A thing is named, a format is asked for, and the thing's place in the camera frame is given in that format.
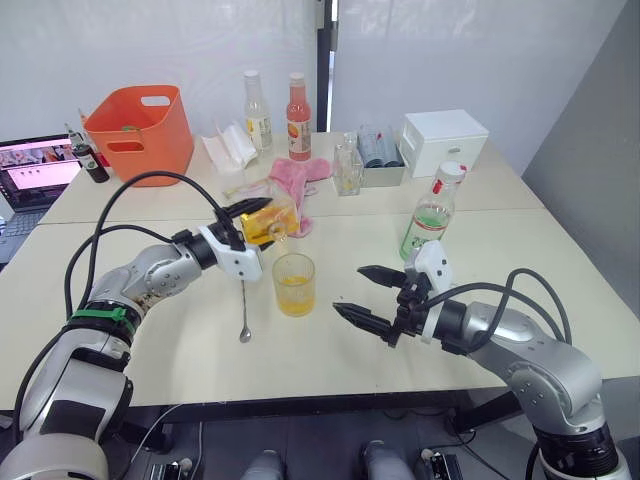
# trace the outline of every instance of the laptop screen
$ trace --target laptop screen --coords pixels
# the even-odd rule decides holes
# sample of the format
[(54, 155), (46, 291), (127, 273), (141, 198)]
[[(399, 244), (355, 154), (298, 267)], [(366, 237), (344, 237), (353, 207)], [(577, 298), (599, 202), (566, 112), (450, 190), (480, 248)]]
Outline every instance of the laptop screen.
[(16, 211), (50, 206), (80, 169), (67, 135), (0, 143), (0, 191)]

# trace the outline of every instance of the green strap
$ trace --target green strap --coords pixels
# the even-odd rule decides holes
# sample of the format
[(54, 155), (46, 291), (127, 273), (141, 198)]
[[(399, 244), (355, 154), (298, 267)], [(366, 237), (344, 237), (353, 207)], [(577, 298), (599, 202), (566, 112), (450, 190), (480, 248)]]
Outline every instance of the green strap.
[(115, 323), (123, 323), (129, 332), (131, 332), (131, 335), (135, 335), (136, 329), (127, 319), (126, 314), (127, 311), (122, 307), (118, 307), (114, 310), (76, 310), (76, 312), (71, 315), (71, 319), (69, 321), (76, 317), (110, 318)]

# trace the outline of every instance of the white drawer box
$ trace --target white drawer box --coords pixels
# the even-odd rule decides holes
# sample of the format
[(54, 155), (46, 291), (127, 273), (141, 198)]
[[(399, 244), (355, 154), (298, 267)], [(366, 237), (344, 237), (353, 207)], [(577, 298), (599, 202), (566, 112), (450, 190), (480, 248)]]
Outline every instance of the white drawer box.
[(432, 177), (447, 160), (471, 170), (488, 136), (464, 110), (407, 113), (398, 149), (412, 177)]

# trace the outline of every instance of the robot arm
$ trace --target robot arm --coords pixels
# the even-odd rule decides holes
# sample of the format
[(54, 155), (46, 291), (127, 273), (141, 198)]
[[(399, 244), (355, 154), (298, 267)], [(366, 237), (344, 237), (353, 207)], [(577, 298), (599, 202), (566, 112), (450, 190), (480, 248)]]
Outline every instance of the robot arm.
[(401, 288), (394, 324), (353, 304), (334, 304), (338, 313), (390, 346), (401, 333), (419, 335), (426, 343), (436, 338), (443, 349), (467, 355), (498, 375), (533, 425), (549, 478), (630, 480), (604, 417), (600, 372), (584, 353), (549, 337), (516, 310), (505, 310), (494, 334), (479, 345), (496, 307), (446, 300), (424, 308), (429, 294), (451, 286), (451, 268), (439, 242), (415, 250), (405, 273), (377, 266), (359, 271), (376, 283)]
[[(236, 216), (269, 200), (229, 208)], [(56, 478), (108, 479), (98, 444), (119, 429), (131, 401), (133, 384), (123, 371), (149, 309), (216, 264), (237, 279), (257, 281), (262, 275), (258, 247), (234, 250), (226, 235), (218, 223), (199, 227), (195, 235), (184, 230), (173, 243), (145, 248), (95, 283), (25, 396), (19, 418), (24, 440), (0, 466), (0, 480), (50, 478), (54, 472)]]

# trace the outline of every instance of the pink towel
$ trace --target pink towel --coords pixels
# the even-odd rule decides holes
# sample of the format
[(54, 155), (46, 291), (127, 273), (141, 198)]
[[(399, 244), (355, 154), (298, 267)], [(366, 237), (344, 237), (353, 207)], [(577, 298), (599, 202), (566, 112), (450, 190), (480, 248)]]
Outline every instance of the pink towel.
[(276, 158), (271, 167), (269, 178), (286, 191), (296, 202), (300, 217), (300, 230), (294, 237), (304, 237), (313, 226), (310, 218), (302, 215), (302, 202), (305, 196), (316, 193), (315, 188), (308, 187), (307, 182), (322, 180), (331, 175), (331, 165), (324, 158), (314, 158), (306, 162), (296, 162), (288, 158)]

